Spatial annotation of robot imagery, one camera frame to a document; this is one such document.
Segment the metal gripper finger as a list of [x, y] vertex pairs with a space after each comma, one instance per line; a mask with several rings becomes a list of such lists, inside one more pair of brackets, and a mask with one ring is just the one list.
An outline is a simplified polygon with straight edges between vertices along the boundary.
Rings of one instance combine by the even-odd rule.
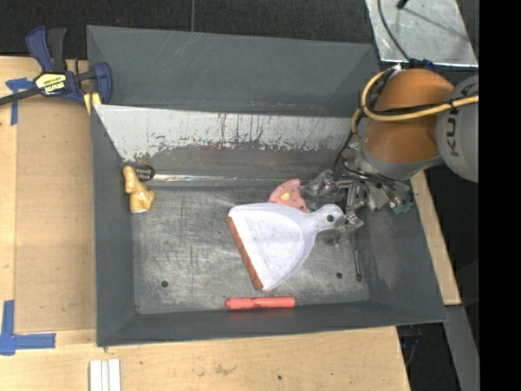
[[344, 198], [345, 189], [340, 186], [344, 180], [344, 175], [327, 169], [305, 183], [302, 192], [306, 197], [312, 198]]
[[364, 224], [364, 221], [356, 213], [342, 215], [333, 225], [334, 245], [349, 242]]

